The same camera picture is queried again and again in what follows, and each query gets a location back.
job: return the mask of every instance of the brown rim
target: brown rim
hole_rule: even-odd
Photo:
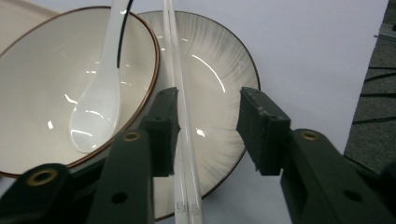
[[[157,11],[150,11],[150,12],[143,12],[143,13],[139,13],[138,15],[143,15],[143,14],[149,14],[149,13],[158,13],[158,12],[162,12],[160,10]],[[230,32],[230,34],[232,34],[238,41],[239,43],[243,46],[243,48],[246,50],[247,55],[249,57],[249,59],[251,60],[251,62],[253,63],[253,68],[256,74],[256,79],[257,79],[257,86],[259,88],[259,91],[262,89],[262,85],[260,83],[260,77],[259,77],[259,72],[257,71],[257,67],[256,64],[254,63],[253,57],[251,56],[250,52],[248,51],[248,48],[246,47],[246,45],[241,41],[241,39],[234,34],[230,29],[228,29],[227,27],[223,26],[221,23],[219,23],[218,21],[214,21],[208,17],[196,14],[196,13],[192,13],[192,12],[187,12],[187,11],[175,11],[175,13],[186,13],[186,14],[191,14],[191,15],[195,15],[198,17],[202,17],[205,18],[207,20],[213,21],[214,23],[218,24],[219,26],[221,26],[222,28],[224,28],[225,30],[227,30],[228,32]],[[202,196],[202,198],[205,198],[206,196],[208,196],[210,193],[212,193],[213,191],[215,191],[226,179],[228,176],[230,176],[230,174],[233,172],[233,170],[236,168],[236,166],[239,164],[239,162],[242,160],[242,158],[244,157],[245,153],[246,153],[246,149],[244,148],[243,151],[241,152],[241,155],[239,156],[239,158],[236,160],[235,165],[231,168],[231,170],[219,181],[219,183],[217,185],[215,185],[212,189],[210,189],[206,194],[204,194]],[[170,213],[166,216],[163,217],[158,217],[156,218],[156,221],[160,221],[160,220],[164,220],[166,218],[172,217],[174,216],[175,213]]]
[[[33,31],[35,31],[36,29],[40,28],[41,26],[47,24],[50,21],[54,21],[64,15],[68,15],[77,11],[82,11],[82,10],[91,10],[91,9],[110,9],[110,7],[83,7],[83,8],[79,8],[76,10],[71,10],[62,14],[59,14],[53,18],[50,18],[47,21],[44,21],[40,24],[38,24],[36,27],[32,28],[30,31],[28,31],[27,33],[25,33],[24,35],[22,35],[20,38],[18,38],[16,41],[14,41],[10,46],[8,46],[1,54],[0,54],[0,58],[8,52],[9,49],[11,49],[15,44],[17,44],[21,39],[25,38],[26,36],[28,36],[30,33],[32,33]],[[148,32],[151,36],[151,39],[154,42],[154,46],[155,46],[155,67],[154,67],[154,72],[153,72],[153,78],[151,80],[151,83],[148,87],[148,92],[146,93],[145,97],[142,100],[142,103],[140,104],[140,106],[137,108],[137,110],[134,112],[134,114],[132,115],[132,117],[125,123],[124,126],[122,126],[122,128],[119,130],[119,132],[122,132],[126,129],[128,129],[133,123],[134,121],[139,117],[139,115],[142,113],[143,108],[147,105],[149,98],[152,95],[152,92],[154,91],[154,87],[157,83],[157,79],[158,79],[158,74],[159,74],[159,70],[160,70],[160,45],[158,43],[157,37],[155,36],[154,32],[151,30],[151,28],[149,27],[149,25],[143,21],[139,16],[135,15],[134,13],[130,12],[130,15],[135,17],[136,19],[138,19],[147,29]],[[69,168],[73,168],[76,167],[80,164],[82,164],[85,161],[88,161],[92,158],[94,158],[95,156],[97,156],[98,154],[100,154],[101,152],[103,152],[105,149],[107,149],[111,143],[114,141],[114,136],[109,139],[107,142],[105,142],[101,147],[99,147],[98,149],[96,149],[94,152],[88,154],[87,156],[74,161],[70,164],[67,165],[67,167]],[[12,178],[18,178],[21,174],[11,174],[11,173],[7,173],[7,172],[3,172],[0,171],[0,175],[2,176],[6,176],[6,177],[12,177]]]

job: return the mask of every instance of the chopstick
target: chopstick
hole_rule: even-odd
[[[181,130],[177,139],[174,176],[176,223],[201,224],[204,223],[202,198],[192,143],[188,101],[184,92],[176,16],[172,0],[163,0],[163,22],[168,81],[179,89],[177,113]]]

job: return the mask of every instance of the white plate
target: white plate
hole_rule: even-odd
[[[112,139],[89,155],[76,151],[68,125],[98,67],[109,11],[91,7],[57,16],[0,55],[0,174],[16,176],[49,162],[73,167],[108,147]],[[118,131],[148,102],[160,64],[157,39],[143,21],[130,16],[124,34]]]
[[[139,16],[165,51],[163,13]],[[245,151],[235,130],[239,91],[242,87],[258,89],[260,83],[248,50],[231,31],[187,12],[176,12],[176,19],[200,190],[206,195],[226,178]],[[156,217],[170,215],[174,212],[172,178],[155,178],[154,187]]]

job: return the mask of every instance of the beige tray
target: beige tray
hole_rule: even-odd
[[[0,0],[0,53],[20,36],[57,14],[21,0]]]

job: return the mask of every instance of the spoon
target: spoon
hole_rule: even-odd
[[[120,46],[133,0],[113,0],[99,68],[78,99],[69,137],[76,150],[90,153],[110,139],[120,116]]]

